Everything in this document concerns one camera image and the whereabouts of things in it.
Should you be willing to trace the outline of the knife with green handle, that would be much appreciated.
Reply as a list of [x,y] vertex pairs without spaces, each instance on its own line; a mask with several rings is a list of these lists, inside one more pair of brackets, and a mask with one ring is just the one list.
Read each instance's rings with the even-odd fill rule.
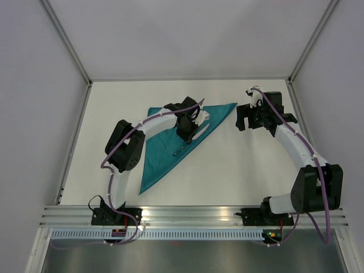
[[[203,128],[201,128],[200,131],[200,136],[202,136],[202,134],[208,129],[210,123],[207,123]],[[178,148],[174,153],[173,156],[176,156],[177,154],[179,154],[180,152],[182,152],[182,150],[185,148],[187,144],[183,144],[180,148]]]

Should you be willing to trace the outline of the teal cloth napkin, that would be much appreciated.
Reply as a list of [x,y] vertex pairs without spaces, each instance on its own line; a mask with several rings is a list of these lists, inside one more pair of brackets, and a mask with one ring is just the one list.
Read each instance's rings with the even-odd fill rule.
[[[176,129],[168,129],[151,137],[146,141],[146,153],[144,158],[143,175],[139,193],[142,194],[173,168],[175,168],[184,158],[186,158],[205,138],[207,138],[236,108],[237,103],[225,105],[204,106],[203,110],[210,114],[207,121],[202,124],[202,128],[210,123],[208,129],[190,144],[185,143],[177,136]],[[185,148],[173,156],[173,153],[183,144]]]

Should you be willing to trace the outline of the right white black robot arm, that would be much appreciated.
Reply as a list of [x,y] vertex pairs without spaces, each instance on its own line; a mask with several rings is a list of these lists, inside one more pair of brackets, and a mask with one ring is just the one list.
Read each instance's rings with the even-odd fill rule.
[[337,210],[341,203],[344,172],[330,164],[309,143],[292,113],[285,113],[281,92],[263,92],[257,86],[246,91],[250,103],[237,106],[239,131],[265,128],[284,147],[298,170],[290,193],[266,197],[260,219],[274,224],[281,214]]

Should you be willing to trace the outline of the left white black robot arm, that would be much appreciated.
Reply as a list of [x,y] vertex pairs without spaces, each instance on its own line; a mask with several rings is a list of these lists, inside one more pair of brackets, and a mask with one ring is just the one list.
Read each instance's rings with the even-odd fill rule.
[[203,132],[202,124],[210,114],[203,109],[203,102],[186,97],[183,102],[167,104],[157,113],[138,123],[124,119],[115,126],[105,147],[106,158],[102,169],[110,171],[107,197],[100,198],[100,207],[94,209],[96,217],[104,217],[111,225],[119,225],[125,212],[125,190],[131,171],[140,162],[144,144],[150,139],[172,131],[177,139],[169,139],[176,144],[181,141],[182,150],[190,148]]

